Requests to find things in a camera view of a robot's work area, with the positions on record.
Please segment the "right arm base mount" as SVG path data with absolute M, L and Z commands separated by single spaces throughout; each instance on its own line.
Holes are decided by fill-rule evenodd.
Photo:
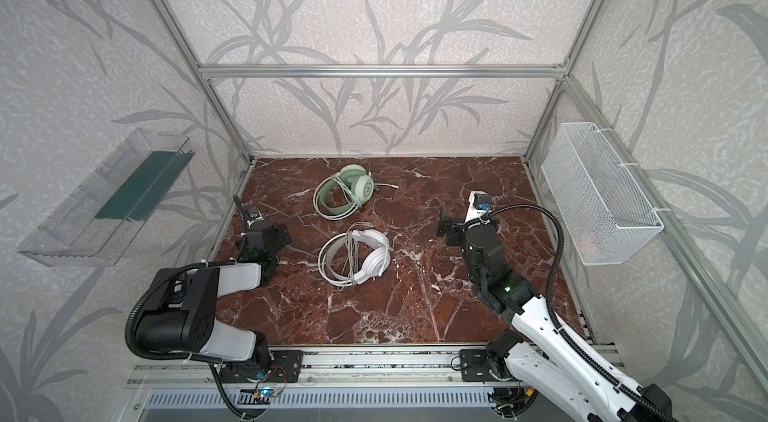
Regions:
M 459 351 L 459 368 L 463 382 L 505 382 L 510 376 L 494 372 L 485 349 L 462 349 Z

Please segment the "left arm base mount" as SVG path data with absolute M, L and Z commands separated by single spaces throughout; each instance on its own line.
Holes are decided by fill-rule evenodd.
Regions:
M 266 365 L 255 362 L 229 362 L 220 370 L 223 383 L 297 383 L 304 352 L 301 350 L 273 350 Z

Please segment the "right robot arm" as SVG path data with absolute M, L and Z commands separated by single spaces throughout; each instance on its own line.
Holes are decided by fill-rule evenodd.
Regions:
M 466 216 L 440 215 L 437 234 L 458 247 L 476 296 L 508 323 L 486 346 L 492 374 L 535 389 L 575 421 L 671 421 L 670 397 L 642 385 L 609 362 L 558 316 L 550 300 L 564 251 L 557 217 L 536 206 L 556 229 L 546 289 L 538 292 L 505 258 L 498 215 L 484 192 L 475 192 Z

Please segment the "mint green headphones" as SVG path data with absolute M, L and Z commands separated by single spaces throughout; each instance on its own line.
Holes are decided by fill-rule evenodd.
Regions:
M 338 189 L 345 198 L 340 206 L 331 206 L 328 197 Z M 359 164 L 348 164 L 324 179 L 313 194 L 315 211 L 326 220 L 342 220 L 362 208 L 375 191 L 372 175 Z

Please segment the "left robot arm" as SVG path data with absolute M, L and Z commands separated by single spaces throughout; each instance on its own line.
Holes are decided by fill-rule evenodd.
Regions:
M 267 285 L 277 274 L 279 251 L 291 237 L 284 224 L 248 224 L 238 256 L 161 269 L 129 313 L 125 342 L 148 360 L 246 363 L 271 369 L 266 336 L 217 319 L 218 299 Z

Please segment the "white headphones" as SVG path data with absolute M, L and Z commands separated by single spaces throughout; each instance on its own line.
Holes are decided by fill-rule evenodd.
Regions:
M 341 249 L 346 250 L 346 274 L 341 274 L 332 266 Z M 374 228 L 354 229 L 333 236 L 323 245 L 318 254 L 317 268 L 326 282 L 346 288 L 381 277 L 391 259 L 390 241 L 383 232 Z

